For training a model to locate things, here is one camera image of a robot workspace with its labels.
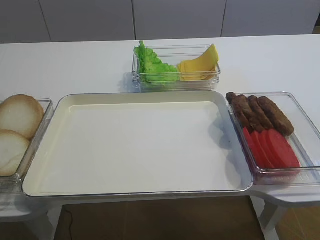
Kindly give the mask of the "brown meat patty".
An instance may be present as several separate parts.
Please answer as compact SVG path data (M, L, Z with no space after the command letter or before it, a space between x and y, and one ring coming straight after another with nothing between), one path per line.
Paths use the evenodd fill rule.
M262 96L257 99L257 102L275 130L284 137L288 137L294 133L291 121L272 100L266 96Z
M252 127L250 126L250 122L243 113L243 110L240 106L240 102L238 96L234 92L228 92L226 94L226 99L228 103L231 105L233 109L233 113L236 116L237 120L239 121L242 128L246 128L249 133L253 131Z
M247 98L241 94L237 96L238 104L242 109L243 114L248 120L248 123L253 131L257 131L258 133L261 133L264 130L264 127L258 120L257 115L254 113L254 111L251 109Z
M248 97L248 104L264 129L269 130L274 128L273 124L266 116L263 109L260 107L258 98L255 95L251 95Z

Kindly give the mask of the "leftmost brown meat patty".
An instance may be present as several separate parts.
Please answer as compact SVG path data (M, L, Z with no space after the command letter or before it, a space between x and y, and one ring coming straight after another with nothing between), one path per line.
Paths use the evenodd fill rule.
M246 128L249 133L253 131L252 127L250 126L250 122L243 113L243 110L240 106L240 102L238 96L234 92L228 92L226 94L226 99L228 103L231 105L233 109L233 113L236 116L237 120L239 121L242 128Z

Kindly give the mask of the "clear container with meat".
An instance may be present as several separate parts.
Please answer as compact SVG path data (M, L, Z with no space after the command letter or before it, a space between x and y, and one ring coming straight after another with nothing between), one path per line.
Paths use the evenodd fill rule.
M290 136L284 136L294 151L300 167L298 168L259 168L245 139L243 128L228 102L229 115L237 132L240 144L253 174L255 185L308 185L320 182L320 132L288 92L235 93L237 96L251 95L267 97L287 116L294 127Z

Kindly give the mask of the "leftmost red tomato slice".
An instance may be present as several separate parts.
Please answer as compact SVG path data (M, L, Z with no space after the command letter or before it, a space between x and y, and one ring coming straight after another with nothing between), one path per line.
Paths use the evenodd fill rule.
M265 167L265 162L263 160L262 151L261 151L260 147L258 146L258 143L253 140L253 138L251 137L251 135L246 127L244 127L242 129L242 131L243 131L244 137L247 141L247 144L252 152L252 155L255 159L256 165L260 169L263 169Z

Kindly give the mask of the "flat yellow cheese slices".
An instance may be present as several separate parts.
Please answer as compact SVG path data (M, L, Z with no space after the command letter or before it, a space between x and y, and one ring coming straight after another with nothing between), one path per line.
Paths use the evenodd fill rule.
M177 69L180 72L181 81L200 81L200 80L209 80L214 77L216 67L214 66L209 71L192 71L187 72L185 64L183 62L177 65Z

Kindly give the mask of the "rightmost red tomato slice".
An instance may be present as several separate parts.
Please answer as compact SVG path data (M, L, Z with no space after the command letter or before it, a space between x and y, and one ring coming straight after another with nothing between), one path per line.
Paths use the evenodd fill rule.
M276 160L276 168L299 168L300 162L286 138L278 131L270 129L266 134L266 142Z

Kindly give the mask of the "clear container with greens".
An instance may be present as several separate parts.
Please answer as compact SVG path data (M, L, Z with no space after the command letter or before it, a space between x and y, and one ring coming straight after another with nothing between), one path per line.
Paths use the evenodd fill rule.
M182 61L194 60L201 56L210 45L167 45L146 47L153 49L163 63L173 65L177 68L177 65ZM178 69L177 71L179 76L178 81L142 82L140 80L139 59L133 50L132 81L142 93L192 90L213 91L220 82L221 69L218 63L216 65L214 77L209 80L182 81L180 80L181 73Z

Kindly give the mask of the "upper bun slice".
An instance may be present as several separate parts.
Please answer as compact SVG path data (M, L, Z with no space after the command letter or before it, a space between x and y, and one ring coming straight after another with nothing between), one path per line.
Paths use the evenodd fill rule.
M14 131L28 140L35 135L43 117L43 107L29 95L13 95L0 104L0 129Z

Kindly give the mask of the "lower bun slice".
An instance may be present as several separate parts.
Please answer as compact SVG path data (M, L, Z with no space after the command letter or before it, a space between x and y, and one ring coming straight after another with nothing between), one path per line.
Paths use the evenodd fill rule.
M7 177L16 173L30 141L12 130L0 131L0 176Z

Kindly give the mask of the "red tomato slice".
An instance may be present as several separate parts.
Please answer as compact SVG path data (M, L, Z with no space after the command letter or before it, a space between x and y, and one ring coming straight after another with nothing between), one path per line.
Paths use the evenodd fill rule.
M242 129L242 131L243 131L244 137L247 141L247 144L252 152L252 155L255 159L256 165L260 169L263 169L265 167L265 162L263 160L262 151L261 151L260 147L258 146L258 143L253 140L253 138L251 137L251 135L246 127L244 127Z
M274 166L271 163L269 156L267 155L267 152L264 150L259 136L260 134L257 131L253 131L250 134L253 144L254 144L254 157L256 160L256 164L260 169L273 169Z
M300 162L286 138L278 131L270 129L266 134L266 142L276 160L276 168L299 168Z
M271 169L282 169L284 168L284 165L281 161L279 161L274 154L272 153L268 143L267 143L267 130L262 131L261 133L259 133L259 142L260 145L267 157L267 162L265 165L267 168Z

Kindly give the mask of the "bun slice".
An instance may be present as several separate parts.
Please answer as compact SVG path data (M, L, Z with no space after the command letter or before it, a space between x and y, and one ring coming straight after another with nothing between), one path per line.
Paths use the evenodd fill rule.
M0 104L0 129L14 131L28 140L35 135L43 117L43 107L29 95L13 95Z
M0 131L0 176L7 177L16 173L30 141L12 130Z

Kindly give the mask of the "green lettuce leaves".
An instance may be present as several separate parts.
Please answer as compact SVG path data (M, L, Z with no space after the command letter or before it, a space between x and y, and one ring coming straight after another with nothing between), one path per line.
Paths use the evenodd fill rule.
M139 61L140 80L142 82L175 82L179 80L178 70L174 65L163 63L156 52L139 41L134 48Z

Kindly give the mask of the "rightmost brown meat patty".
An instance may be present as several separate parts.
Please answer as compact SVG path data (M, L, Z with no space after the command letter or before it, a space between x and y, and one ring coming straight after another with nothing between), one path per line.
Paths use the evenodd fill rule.
M284 137L288 137L294 133L291 121L272 100L266 96L262 96L257 99L257 102L275 130Z

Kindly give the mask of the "clear container with buns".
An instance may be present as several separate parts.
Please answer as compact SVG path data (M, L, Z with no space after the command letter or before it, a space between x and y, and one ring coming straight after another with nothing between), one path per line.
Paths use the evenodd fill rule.
M0 193L18 193L21 192L21 185L26 177L26 174L33 162L34 156L42 141L42 138L51 122L54 114L53 101L49 98L36 99L44 111L44 116L39 124L34 137L31 139L29 147L27 148L16 172L11 176L0 177Z

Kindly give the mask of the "large white serving tray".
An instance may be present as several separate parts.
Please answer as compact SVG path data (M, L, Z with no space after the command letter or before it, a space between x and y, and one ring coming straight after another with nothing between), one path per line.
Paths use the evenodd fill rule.
M236 195L253 182L220 93L86 93L58 102L22 190L33 198L170 198Z

